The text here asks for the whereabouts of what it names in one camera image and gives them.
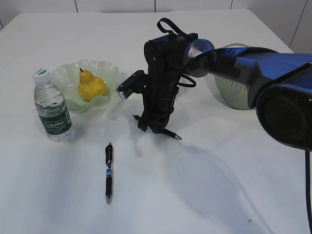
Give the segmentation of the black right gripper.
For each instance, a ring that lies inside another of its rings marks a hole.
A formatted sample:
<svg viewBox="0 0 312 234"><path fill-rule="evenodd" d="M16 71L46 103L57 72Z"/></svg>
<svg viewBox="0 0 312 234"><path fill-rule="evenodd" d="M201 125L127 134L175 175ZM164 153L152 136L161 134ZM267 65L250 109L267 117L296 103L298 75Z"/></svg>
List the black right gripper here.
<svg viewBox="0 0 312 234"><path fill-rule="evenodd" d="M164 86L148 84L142 94L143 113L137 127L144 132L150 128L154 134L162 134L174 111L178 91L177 82L171 82Z"/></svg>

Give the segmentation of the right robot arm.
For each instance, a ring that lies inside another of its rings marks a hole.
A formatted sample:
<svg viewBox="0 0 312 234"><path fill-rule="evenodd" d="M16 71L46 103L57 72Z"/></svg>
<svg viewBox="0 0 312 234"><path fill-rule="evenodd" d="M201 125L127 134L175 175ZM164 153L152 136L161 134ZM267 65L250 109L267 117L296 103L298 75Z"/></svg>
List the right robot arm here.
<svg viewBox="0 0 312 234"><path fill-rule="evenodd" d="M214 48L197 34L168 34L144 45L148 63L138 128L162 133L173 112L181 77L213 74L247 88L263 129L276 141L312 149L312 57L261 47Z"/></svg>

